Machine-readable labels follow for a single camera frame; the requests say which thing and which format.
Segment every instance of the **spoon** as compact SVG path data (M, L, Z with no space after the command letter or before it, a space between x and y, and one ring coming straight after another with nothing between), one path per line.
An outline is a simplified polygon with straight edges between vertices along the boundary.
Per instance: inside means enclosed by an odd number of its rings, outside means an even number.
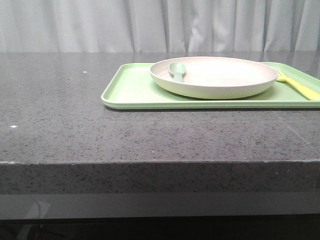
M305 96L309 100L320 100L319 93L301 84L300 82L287 77L280 70L278 70L278 72L279 72L279 75L278 75L278 78L276 79L278 82L287 83L291 85L293 88L295 88L298 92L300 92L303 96Z
M175 82L182 83L183 76L186 74L186 66L181 62L173 62L169 65L169 73Z

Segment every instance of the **plate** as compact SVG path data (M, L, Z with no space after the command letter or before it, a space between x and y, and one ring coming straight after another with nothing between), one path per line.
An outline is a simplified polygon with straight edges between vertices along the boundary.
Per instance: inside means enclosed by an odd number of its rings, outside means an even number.
M183 63L186 74L183 82L173 80L169 65ZM278 72L263 63L214 56L171 58L154 63L149 73L163 89L200 99L239 99L259 94L270 88Z

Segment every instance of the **green tray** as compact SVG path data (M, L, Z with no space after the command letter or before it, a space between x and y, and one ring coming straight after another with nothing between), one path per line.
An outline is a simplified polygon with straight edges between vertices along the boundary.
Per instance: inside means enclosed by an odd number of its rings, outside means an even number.
M320 92L320 80L293 67L263 62L288 77ZM206 100L181 96L158 86L149 74L153 63L122 65L101 95L105 105L119 110L147 109L279 109L320 108L320 101L308 100L286 83L275 82L266 91L232 100Z

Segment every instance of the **yellow handle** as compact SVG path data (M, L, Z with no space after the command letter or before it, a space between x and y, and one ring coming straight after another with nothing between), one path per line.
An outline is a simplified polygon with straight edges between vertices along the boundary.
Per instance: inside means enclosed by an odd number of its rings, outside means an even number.
M286 77L286 82L290 84L292 87L297 89L303 96L305 96L309 100L320 100L320 94L311 88L301 84L300 82L293 80L292 78Z

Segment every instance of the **white curtain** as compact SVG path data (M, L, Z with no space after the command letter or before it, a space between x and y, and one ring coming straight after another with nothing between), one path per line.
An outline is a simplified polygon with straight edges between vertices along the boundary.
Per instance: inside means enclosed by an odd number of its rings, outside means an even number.
M320 50L320 0L0 0L0 52Z

